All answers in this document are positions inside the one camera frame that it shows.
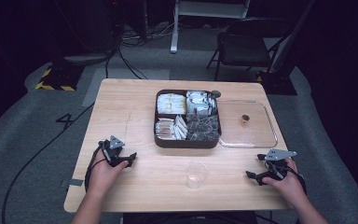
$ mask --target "black chair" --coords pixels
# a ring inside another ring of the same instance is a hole
[[[217,36],[217,49],[209,61],[217,62],[214,80],[217,80],[220,63],[230,66],[267,67],[271,70],[280,44],[292,33],[289,21],[276,18],[245,18],[234,21],[225,32]],[[274,45],[269,49],[265,38],[274,38]]]

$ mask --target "yellow and black hazard tape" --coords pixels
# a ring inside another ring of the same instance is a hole
[[[70,75],[60,76],[53,71],[52,65],[50,65],[35,88],[37,90],[43,89],[49,91],[76,91],[76,85],[83,69],[81,69],[81,71],[78,69],[76,70],[79,74],[71,72]]]

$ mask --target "chair seat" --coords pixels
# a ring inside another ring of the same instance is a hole
[[[224,65],[268,67],[271,64],[264,39],[243,35],[226,36],[219,58]]]

